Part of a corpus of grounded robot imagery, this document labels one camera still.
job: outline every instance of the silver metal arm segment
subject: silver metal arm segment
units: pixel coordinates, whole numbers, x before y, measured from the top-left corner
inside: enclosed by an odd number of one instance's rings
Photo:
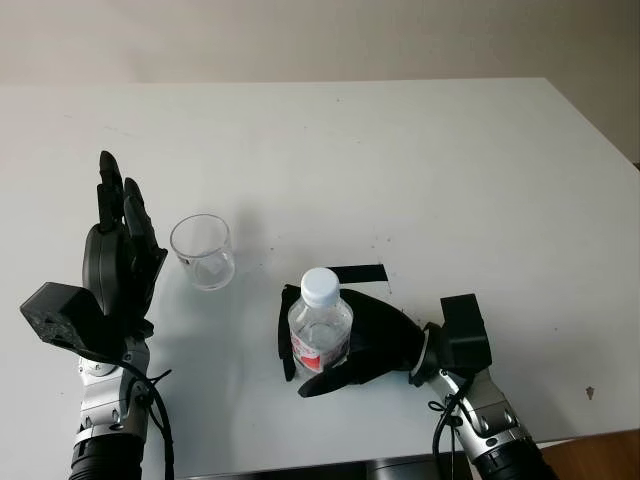
[[[146,374],[149,348],[143,340],[126,339],[123,361]],[[84,385],[80,428],[75,445],[105,435],[134,435],[144,443],[147,436],[148,392],[127,370],[80,357],[78,366]]]
[[[461,377],[445,370],[440,370],[429,381],[442,399],[453,396],[463,383]],[[493,383],[488,369],[475,376],[460,405],[453,413],[461,420],[455,432],[471,462],[509,442],[530,437],[504,394]]]

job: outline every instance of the bottle label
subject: bottle label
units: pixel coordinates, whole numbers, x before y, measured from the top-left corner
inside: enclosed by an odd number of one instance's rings
[[[349,335],[345,335],[335,348],[322,352],[310,347],[295,333],[291,332],[291,346],[293,347],[293,354],[300,363],[315,373],[321,373],[326,367],[331,366],[347,353]]]

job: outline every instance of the clear plastic cup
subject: clear plastic cup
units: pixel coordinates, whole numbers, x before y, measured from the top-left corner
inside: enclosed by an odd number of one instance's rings
[[[187,217],[173,227],[170,241],[194,287],[218,290],[233,278],[236,267],[231,234],[220,217],[207,214]]]

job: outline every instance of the white wall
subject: white wall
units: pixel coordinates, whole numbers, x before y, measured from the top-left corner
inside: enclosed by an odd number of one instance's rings
[[[547,77],[638,161],[637,0],[0,0],[0,83]]]

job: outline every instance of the white bottle cap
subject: white bottle cap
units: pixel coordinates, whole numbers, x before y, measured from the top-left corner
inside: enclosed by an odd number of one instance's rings
[[[312,268],[302,276],[302,298],[311,308],[334,305],[340,297],[338,276],[328,268]]]

